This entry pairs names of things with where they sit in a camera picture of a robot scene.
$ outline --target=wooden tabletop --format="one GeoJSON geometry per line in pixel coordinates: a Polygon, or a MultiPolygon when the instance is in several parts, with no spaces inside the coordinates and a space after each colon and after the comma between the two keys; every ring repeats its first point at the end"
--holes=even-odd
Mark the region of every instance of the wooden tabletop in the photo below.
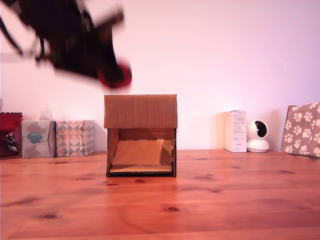
{"type": "Polygon", "coordinates": [[[1,239],[320,240],[320,161],[177,152],[177,178],[106,178],[106,153],[2,159],[1,239]]]}

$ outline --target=paw print box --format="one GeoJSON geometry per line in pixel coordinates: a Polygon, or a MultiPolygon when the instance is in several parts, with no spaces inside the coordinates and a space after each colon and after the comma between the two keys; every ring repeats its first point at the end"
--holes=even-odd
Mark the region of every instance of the paw print box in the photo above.
{"type": "Polygon", "coordinates": [[[320,157],[320,103],[291,105],[287,110],[281,151],[320,157]]]}
{"type": "Polygon", "coordinates": [[[22,121],[22,158],[54,158],[56,156],[56,122],[22,121]]]}

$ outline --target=security camera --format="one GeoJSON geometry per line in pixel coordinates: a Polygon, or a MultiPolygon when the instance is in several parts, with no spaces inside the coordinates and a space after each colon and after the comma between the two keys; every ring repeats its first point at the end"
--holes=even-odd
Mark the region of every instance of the security camera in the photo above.
{"type": "Polygon", "coordinates": [[[248,131],[247,150],[252,153],[265,153],[269,144],[265,140],[268,135],[268,125],[262,120],[254,120],[248,131]]]}

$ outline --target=geometric pattern box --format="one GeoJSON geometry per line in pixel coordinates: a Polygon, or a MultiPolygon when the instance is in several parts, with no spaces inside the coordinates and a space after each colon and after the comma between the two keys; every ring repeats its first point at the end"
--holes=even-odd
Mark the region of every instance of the geometric pattern box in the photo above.
{"type": "Polygon", "coordinates": [[[88,156],[95,151],[95,121],[56,121],[56,156],[88,156]]]}
{"type": "Polygon", "coordinates": [[[56,122],[22,121],[22,157],[54,158],[56,156],[56,122]]]}

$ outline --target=cardboard shelter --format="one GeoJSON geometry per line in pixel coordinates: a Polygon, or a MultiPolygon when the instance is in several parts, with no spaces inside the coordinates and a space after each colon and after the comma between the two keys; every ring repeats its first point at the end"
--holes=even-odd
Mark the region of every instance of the cardboard shelter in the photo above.
{"type": "Polygon", "coordinates": [[[105,95],[106,176],[177,176],[177,95],[105,95]]]}

